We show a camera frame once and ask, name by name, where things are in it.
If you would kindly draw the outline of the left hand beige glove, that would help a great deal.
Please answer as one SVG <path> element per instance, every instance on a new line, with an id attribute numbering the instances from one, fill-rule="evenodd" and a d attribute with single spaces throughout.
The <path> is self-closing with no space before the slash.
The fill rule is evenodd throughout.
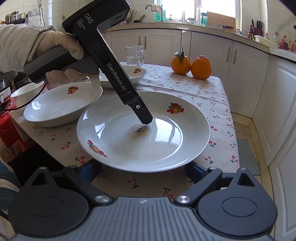
<path id="1" fill-rule="evenodd" d="M 64 47 L 77 60 L 82 59 L 84 55 L 83 48 L 79 45 L 78 41 L 75 40 L 72 35 L 57 31 L 46 31 L 39 33 L 33 44 L 27 61 L 33 61 L 37 57 L 41 56 L 41 54 L 43 54 L 44 52 L 56 46 Z M 46 79 L 48 80 L 48 90 L 69 83 L 88 81 L 91 82 L 94 89 L 98 89 L 101 87 L 99 73 L 81 73 L 74 69 L 67 69 L 66 71 L 53 70 L 47 72 Z"/>

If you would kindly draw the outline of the left forearm white sleeve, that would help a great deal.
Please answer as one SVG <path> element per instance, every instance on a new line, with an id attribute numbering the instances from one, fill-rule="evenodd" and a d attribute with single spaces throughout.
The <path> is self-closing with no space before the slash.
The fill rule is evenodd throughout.
<path id="1" fill-rule="evenodd" d="M 1 72 L 23 70 L 48 31 L 56 31 L 56 28 L 26 24 L 1 25 Z"/>

